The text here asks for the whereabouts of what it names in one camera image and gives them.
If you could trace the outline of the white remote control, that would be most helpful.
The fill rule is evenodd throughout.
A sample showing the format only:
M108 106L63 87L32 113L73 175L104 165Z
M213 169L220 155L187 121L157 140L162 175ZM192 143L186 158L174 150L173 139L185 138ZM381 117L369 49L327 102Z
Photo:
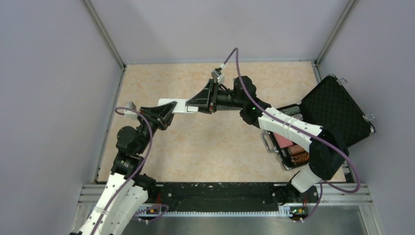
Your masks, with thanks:
M158 100L158 106L176 102L176 106L172 112L173 114L193 114L199 111L198 107L187 105L187 101L187 99L179 98L161 98Z

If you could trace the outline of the pink card deck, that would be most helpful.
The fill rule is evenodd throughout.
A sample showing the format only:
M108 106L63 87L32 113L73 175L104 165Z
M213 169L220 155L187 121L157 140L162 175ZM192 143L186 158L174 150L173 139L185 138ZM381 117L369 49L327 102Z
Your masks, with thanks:
M277 141L277 145L281 149L294 145L294 143L291 140L289 140L289 139L287 139L287 138L285 138L285 137L283 137L283 136L281 136L277 133L274 133L274 137Z

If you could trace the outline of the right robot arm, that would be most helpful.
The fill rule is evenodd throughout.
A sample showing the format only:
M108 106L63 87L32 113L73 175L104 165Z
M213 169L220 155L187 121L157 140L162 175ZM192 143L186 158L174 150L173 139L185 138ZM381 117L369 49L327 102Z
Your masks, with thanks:
M331 180L348 156L337 127L311 124L284 114L256 96L256 86L249 77L235 79L231 90L219 87L219 83L210 79L186 105L206 114L223 107L237 108L248 125L279 134L309 153L308 165L291 179L287 188L290 200L299 202L313 184Z

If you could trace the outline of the black poker chip case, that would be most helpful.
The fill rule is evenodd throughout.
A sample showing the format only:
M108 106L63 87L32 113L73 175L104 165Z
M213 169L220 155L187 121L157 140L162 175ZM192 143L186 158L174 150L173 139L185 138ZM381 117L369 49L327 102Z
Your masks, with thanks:
M334 75L328 75L299 103L282 106L280 111L301 121L323 127L320 138L341 151L375 133L372 123L353 100L342 82ZM335 150L324 143L311 139L309 153L296 144L279 148L277 156L286 170L309 165L313 170L333 174L345 161Z

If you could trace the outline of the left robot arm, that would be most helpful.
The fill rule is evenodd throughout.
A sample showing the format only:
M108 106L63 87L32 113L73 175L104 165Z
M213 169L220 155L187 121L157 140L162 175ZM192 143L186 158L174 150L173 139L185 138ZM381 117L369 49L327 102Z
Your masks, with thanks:
M158 130L166 130L174 117L176 101L137 109L130 102L115 112L134 118L138 127L124 126L117 133L117 155L94 209L76 235L120 235L145 202L157 196L155 179L141 174Z

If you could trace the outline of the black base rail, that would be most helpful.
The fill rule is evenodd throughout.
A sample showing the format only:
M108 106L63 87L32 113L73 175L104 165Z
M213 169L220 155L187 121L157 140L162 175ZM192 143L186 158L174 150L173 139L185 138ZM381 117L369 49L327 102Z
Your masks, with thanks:
M160 182L147 200L168 205L169 212L276 212L303 201L303 194L285 184L212 182Z

